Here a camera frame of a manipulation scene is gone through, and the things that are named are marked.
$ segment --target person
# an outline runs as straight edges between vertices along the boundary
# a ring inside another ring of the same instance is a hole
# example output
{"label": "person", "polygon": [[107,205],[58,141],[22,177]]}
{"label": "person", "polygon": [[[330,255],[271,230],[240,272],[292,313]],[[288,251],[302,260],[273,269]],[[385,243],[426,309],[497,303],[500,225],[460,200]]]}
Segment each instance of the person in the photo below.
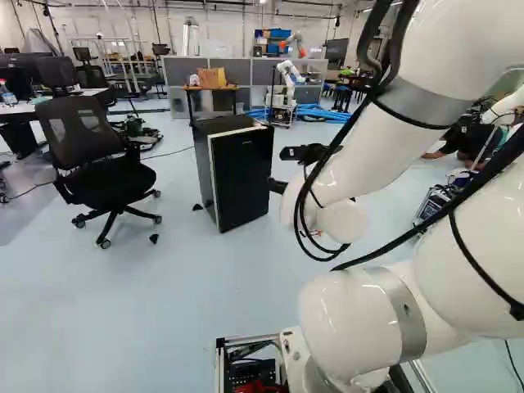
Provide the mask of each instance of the person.
{"label": "person", "polygon": [[457,159],[461,160],[467,168],[482,170],[486,165],[486,159],[493,155],[494,149],[502,141],[503,133],[500,128],[498,128],[487,148],[484,150],[477,167],[472,168],[475,159],[486,144],[492,131],[493,125],[491,124],[474,124],[468,126],[465,132],[463,132],[463,127],[456,124],[440,139],[445,141],[445,145],[434,153],[423,154],[422,158],[425,160],[435,160],[457,152]]}

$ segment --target chair seat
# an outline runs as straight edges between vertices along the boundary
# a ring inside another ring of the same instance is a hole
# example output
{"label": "chair seat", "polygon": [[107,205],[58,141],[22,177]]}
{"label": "chair seat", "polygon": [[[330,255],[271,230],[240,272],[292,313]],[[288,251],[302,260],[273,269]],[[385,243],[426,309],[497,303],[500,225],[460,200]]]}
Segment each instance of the chair seat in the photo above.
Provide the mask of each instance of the chair seat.
{"label": "chair seat", "polygon": [[75,204],[103,210],[142,199],[155,183],[156,173],[140,162],[120,157],[95,162],[64,180]]}

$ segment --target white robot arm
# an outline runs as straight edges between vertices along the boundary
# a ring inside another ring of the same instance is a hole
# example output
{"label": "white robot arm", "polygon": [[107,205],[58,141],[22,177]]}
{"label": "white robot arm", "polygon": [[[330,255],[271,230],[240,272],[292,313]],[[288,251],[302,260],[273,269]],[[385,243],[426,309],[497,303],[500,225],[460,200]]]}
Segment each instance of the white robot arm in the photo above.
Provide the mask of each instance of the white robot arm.
{"label": "white robot arm", "polygon": [[277,64],[277,70],[282,74],[282,77],[286,81],[287,87],[287,103],[291,105],[291,101],[295,96],[295,82],[291,78],[291,74],[295,76],[295,79],[299,83],[303,83],[305,78],[300,74],[299,70],[293,65],[291,60],[285,60]]}
{"label": "white robot arm", "polygon": [[300,59],[305,57],[305,49],[302,46],[302,33],[300,31],[292,34],[285,41],[281,41],[280,48],[283,50],[287,45],[291,45],[294,42],[296,42],[296,48],[298,49],[298,57]]}
{"label": "white robot arm", "polygon": [[482,114],[484,124],[511,124],[515,120],[514,109],[524,104],[524,84],[513,94],[496,102],[488,111]]}
{"label": "white robot arm", "polygon": [[[364,109],[308,192],[309,228],[340,242],[364,234],[365,212],[349,198],[394,181],[507,70],[524,64],[515,50],[522,0],[426,0],[419,9],[398,75]],[[522,104],[523,92],[494,112]],[[508,143],[518,154],[521,137]],[[500,160],[496,156],[486,170]],[[283,193],[286,224],[304,181],[298,175]],[[514,163],[435,224],[413,260],[335,271],[308,284],[299,309],[310,358],[300,388],[359,391],[359,377],[474,336],[524,337],[523,184],[524,163]]]}

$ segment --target cable on floor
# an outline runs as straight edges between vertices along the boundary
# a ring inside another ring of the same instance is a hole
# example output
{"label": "cable on floor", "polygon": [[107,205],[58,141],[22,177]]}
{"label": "cable on floor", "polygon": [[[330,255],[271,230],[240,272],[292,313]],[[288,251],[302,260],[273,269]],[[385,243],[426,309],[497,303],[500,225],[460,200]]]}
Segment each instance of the cable on floor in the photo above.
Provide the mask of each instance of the cable on floor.
{"label": "cable on floor", "polygon": [[184,149],[180,149],[180,150],[177,150],[177,151],[171,151],[171,152],[169,152],[169,153],[157,154],[157,155],[155,155],[155,156],[144,157],[144,158],[140,159],[140,161],[150,160],[151,158],[158,158],[158,157],[171,156],[171,155],[173,155],[173,154],[181,153],[182,151],[186,151],[186,150],[194,149],[194,148],[195,148],[194,146],[188,146],[188,147],[185,147]]}
{"label": "cable on floor", "polygon": [[513,369],[513,372],[515,373],[515,376],[518,379],[518,382],[521,385],[522,391],[524,391],[524,382],[522,381],[521,374],[518,373],[517,367],[515,366],[515,362],[513,361],[513,355],[511,353],[511,348],[509,347],[508,340],[504,340],[504,344],[506,345],[506,351],[508,352],[509,363],[511,363],[511,367]]}
{"label": "cable on floor", "polygon": [[15,196],[12,196],[11,198],[8,198],[7,201],[12,201],[16,198],[20,198],[24,195],[27,195],[29,194],[30,192],[32,192],[33,190],[36,190],[38,187],[42,187],[42,186],[47,186],[48,184],[51,184],[53,182],[47,182],[47,183],[42,183],[42,184],[35,184],[33,187],[31,187],[29,190],[27,191],[24,191],[24,192],[21,192],[20,194],[17,194]]}

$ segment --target black office chair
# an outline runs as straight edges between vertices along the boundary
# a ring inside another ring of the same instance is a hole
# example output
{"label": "black office chair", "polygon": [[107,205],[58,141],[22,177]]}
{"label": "black office chair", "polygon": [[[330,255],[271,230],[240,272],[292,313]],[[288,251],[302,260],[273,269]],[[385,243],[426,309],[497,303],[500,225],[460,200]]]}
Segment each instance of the black office chair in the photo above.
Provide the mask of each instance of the black office chair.
{"label": "black office chair", "polygon": [[84,64],[76,67],[75,70],[81,88],[109,88],[110,94],[104,95],[103,106],[108,108],[116,105],[116,91],[107,82],[104,70],[99,65]]}
{"label": "black office chair", "polygon": [[[86,221],[109,213],[97,239],[106,249],[111,245],[106,236],[117,215],[127,212],[155,224],[162,222],[159,215],[129,206],[150,195],[160,197],[160,191],[151,188],[156,173],[140,162],[139,150],[110,127],[95,97],[54,98],[39,103],[35,110],[56,168],[56,189],[68,204],[93,209],[73,218],[73,225],[82,228]],[[122,152],[124,156],[112,156]]]}

